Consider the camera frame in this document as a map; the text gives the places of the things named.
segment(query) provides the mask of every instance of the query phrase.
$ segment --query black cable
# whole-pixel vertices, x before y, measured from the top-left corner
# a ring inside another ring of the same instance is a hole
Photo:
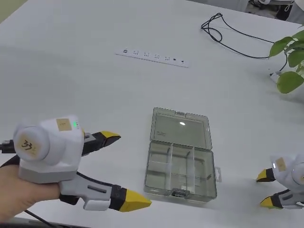
[[[203,23],[203,24],[201,25],[201,29],[202,29],[203,31],[205,31],[205,32],[206,32],[206,33],[207,33],[215,42],[217,42],[217,43],[223,45],[224,47],[227,47],[228,49],[230,49],[230,50],[232,50],[232,51],[234,51],[234,52],[236,52],[236,53],[238,53],[238,54],[240,54],[240,55],[242,55],[242,56],[246,56],[246,57],[249,57],[249,58],[255,58],[255,59],[268,59],[268,58],[269,58],[269,56],[267,56],[267,57],[255,57],[255,56],[250,56],[250,55],[247,55],[247,54],[244,54],[244,53],[242,53],[242,52],[239,52],[239,51],[237,51],[237,50],[235,50],[235,49],[233,49],[233,48],[231,48],[231,47],[229,47],[229,46],[223,44],[223,43],[222,43],[223,35],[221,34],[221,32],[218,31],[218,30],[215,29],[215,28],[211,28],[211,27],[210,27],[210,23],[211,23],[213,20],[218,19],[218,18],[221,18],[221,19],[223,20],[223,22],[224,22],[230,29],[232,29],[232,30],[235,31],[235,32],[238,32],[238,33],[240,33],[240,34],[242,34],[242,35],[245,35],[245,36],[248,36],[248,37],[251,37],[251,38],[259,39],[259,40],[262,40],[262,41],[265,41],[265,42],[274,44],[273,41],[270,41],[270,40],[267,40],[267,39],[262,39],[262,38],[259,38],[259,37],[255,37],[255,36],[252,36],[252,35],[249,35],[249,34],[246,34],[246,33],[244,33],[244,32],[241,32],[241,31],[236,30],[235,28],[231,27],[231,26],[224,20],[223,14],[221,14],[221,13],[217,13],[217,14],[213,15],[208,21],[206,21],[205,23]],[[220,36],[220,39],[216,39],[215,36],[212,35],[212,34],[210,33],[211,30],[217,32],[217,33],[219,34],[219,36]],[[286,57],[286,62],[285,62],[285,64],[284,64],[284,66],[280,69],[280,71],[283,70],[283,68],[284,68],[284,67],[286,66],[286,64],[287,64],[287,54],[286,54],[286,53],[285,53],[285,57]]]
[[[53,224],[50,224],[48,221],[45,221],[43,218],[39,217],[38,215],[34,214],[33,212],[29,210],[25,210],[25,213],[29,214],[30,216],[33,216],[34,218],[38,219],[40,222],[43,222],[44,224],[48,225],[49,227],[57,227]]]

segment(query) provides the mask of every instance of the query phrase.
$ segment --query clear plastic box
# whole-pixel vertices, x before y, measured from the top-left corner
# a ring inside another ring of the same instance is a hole
[[[145,192],[208,202],[217,197],[208,118],[154,108]]]

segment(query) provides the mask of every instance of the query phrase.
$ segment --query power strip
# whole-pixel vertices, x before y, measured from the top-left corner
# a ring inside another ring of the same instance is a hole
[[[159,54],[151,53],[149,51],[140,51],[137,49],[122,49],[116,52],[115,54],[120,56],[127,56],[132,58],[139,58],[144,60],[149,60],[157,63],[165,63],[178,67],[189,67],[189,63],[183,59],[171,57],[171,56],[162,56]]]

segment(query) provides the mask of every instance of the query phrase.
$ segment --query white table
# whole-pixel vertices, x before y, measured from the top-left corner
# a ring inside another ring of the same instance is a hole
[[[22,117],[77,114],[86,131],[122,136],[84,157],[79,170],[143,193],[152,110],[170,108],[209,118],[223,175],[218,198],[201,208],[154,200],[133,213],[91,212],[57,200],[31,211],[48,221],[96,228],[285,228],[302,222],[301,210],[260,208],[263,198],[284,187],[254,181],[270,166],[269,155],[304,147],[303,106],[282,99],[268,76],[284,56],[254,60],[214,43],[200,25],[217,12],[231,26],[270,40],[298,28],[184,0],[29,0],[1,23],[0,139],[10,139]],[[238,50],[269,52],[267,43],[221,31]],[[183,57],[190,68],[114,54],[126,46]]]

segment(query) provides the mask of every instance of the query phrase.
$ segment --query gray gripper handle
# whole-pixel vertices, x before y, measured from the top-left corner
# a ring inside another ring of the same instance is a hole
[[[112,185],[77,173],[74,179],[59,182],[62,195],[72,195],[85,201],[85,210],[107,210],[111,203]]]

